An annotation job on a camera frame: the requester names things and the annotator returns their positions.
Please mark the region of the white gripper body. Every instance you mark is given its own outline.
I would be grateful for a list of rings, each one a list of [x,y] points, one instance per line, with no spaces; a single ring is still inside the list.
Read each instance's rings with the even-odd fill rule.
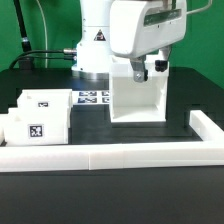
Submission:
[[[118,57],[138,58],[184,38],[186,0],[115,0],[110,46]]]

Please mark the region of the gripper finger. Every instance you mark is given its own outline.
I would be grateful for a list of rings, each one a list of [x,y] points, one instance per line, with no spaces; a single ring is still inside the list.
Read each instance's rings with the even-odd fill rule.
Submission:
[[[155,70],[164,72],[168,68],[168,60],[171,53],[171,46],[165,46],[158,51],[158,58],[155,60]]]
[[[146,82],[148,80],[148,70],[145,67],[145,56],[130,60],[133,69],[133,79],[135,82]]]

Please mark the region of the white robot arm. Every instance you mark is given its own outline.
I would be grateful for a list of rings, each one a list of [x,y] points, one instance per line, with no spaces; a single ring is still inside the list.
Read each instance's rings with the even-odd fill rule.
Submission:
[[[80,0],[82,38],[72,69],[88,78],[145,82],[169,74],[186,32],[186,0]]]

